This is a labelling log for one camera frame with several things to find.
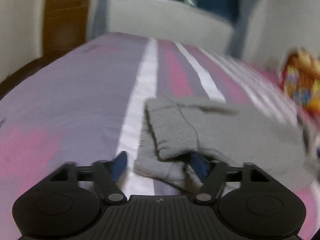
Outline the colourful patterned pillow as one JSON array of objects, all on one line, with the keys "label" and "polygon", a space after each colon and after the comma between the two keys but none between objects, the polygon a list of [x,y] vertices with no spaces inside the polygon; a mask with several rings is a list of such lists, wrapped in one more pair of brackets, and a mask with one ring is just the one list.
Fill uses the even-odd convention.
[{"label": "colourful patterned pillow", "polygon": [[309,114],[319,115],[319,58],[303,47],[290,51],[281,71],[280,88]]}]

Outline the striped pink grey bedsheet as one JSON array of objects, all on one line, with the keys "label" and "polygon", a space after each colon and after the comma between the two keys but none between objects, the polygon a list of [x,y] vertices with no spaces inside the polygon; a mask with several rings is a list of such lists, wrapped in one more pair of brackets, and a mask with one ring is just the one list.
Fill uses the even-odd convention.
[{"label": "striped pink grey bedsheet", "polygon": [[[303,131],[315,181],[292,191],[254,163],[227,164],[215,202],[134,171],[149,99],[254,106]],[[76,48],[1,100],[1,239],[319,239],[319,138],[255,69],[178,42],[122,33]],[[127,153],[107,203],[93,164]]]}]

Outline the grey sweatpants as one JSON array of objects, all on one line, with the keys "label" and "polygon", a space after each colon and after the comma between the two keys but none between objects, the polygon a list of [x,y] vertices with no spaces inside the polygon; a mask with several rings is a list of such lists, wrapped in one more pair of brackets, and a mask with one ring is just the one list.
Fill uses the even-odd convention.
[{"label": "grey sweatpants", "polygon": [[202,183],[186,162],[190,152],[231,166],[254,163],[292,191],[316,179],[303,131],[289,121],[206,98],[147,100],[134,171],[196,192]]}]

